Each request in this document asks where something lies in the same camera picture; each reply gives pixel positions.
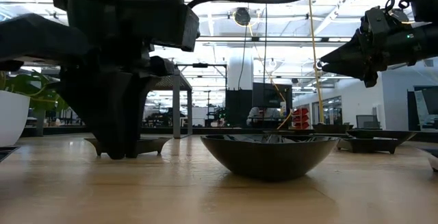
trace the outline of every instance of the computer screen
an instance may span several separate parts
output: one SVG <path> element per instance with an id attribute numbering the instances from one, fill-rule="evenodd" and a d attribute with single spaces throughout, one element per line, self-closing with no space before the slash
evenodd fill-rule
<path id="1" fill-rule="evenodd" d="M 292 100 L 291 86 L 277 84 L 283 97 L 287 100 Z M 267 83 L 253 83 L 253 107 L 259 108 L 280 108 L 283 99 L 279 92 L 272 84 Z"/>
<path id="2" fill-rule="evenodd" d="M 438 87 L 422 90 L 429 114 L 438 115 Z"/>

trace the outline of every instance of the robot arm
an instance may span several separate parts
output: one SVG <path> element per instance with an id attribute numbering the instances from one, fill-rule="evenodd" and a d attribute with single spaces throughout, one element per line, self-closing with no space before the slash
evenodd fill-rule
<path id="1" fill-rule="evenodd" d="M 323 56 L 322 70 L 351 76 L 376 85 L 377 72 L 388 66 L 438 56 L 438 0 L 402 0 L 400 8 L 412 6 L 415 27 L 401 9 L 372 8 L 361 18 L 361 26 L 350 42 Z"/>

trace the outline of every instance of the dark bowl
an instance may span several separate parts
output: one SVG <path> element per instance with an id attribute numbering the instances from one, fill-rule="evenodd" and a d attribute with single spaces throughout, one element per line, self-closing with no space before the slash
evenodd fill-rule
<path id="1" fill-rule="evenodd" d="M 201 140 L 231 172 L 266 181 L 283 181 L 305 175 L 323 161 L 338 142 L 338 139 L 322 136 L 290 142 L 263 142 L 267 137 L 269 135 L 217 135 L 203 136 Z"/>
<path id="2" fill-rule="evenodd" d="M 427 159 L 429 160 L 430 167 L 434 172 L 438 173 L 438 148 L 420 149 L 428 153 Z"/>
<path id="3" fill-rule="evenodd" d="M 319 134 L 345 134 L 353 125 L 313 125 L 313 129 Z"/>

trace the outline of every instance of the yellow pole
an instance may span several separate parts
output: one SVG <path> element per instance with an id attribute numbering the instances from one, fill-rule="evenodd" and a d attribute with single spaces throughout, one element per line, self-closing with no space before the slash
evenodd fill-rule
<path id="1" fill-rule="evenodd" d="M 322 95 L 321 95 L 321 85 L 320 78 L 318 77 L 318 70 L 316 68 L 316 49 L 315 49 L 315 33 L 313 32 L 313 13 L 312 13 L 312 0 L 309 0 L 309 11 L 310 11 L 310 31 L 312 35 L 312 45 L 313 45 L 313 69 L 315 71 L 315 80 L 316 80 L 316 90 L 318 92 L 318 101 L 320 107 L 320 123 L 324 122 L 324 114 L 322 108 Z"/>

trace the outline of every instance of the white column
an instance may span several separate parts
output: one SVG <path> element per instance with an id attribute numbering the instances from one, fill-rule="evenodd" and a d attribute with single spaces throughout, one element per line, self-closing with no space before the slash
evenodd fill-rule
<path id="1" fill-rule="evenodd" d="M 234 50 L 234 54 L 228 59 L 227 84 L 229 90 L 252 90 L 254 80 L 252 47 L 241 50 Z"/>

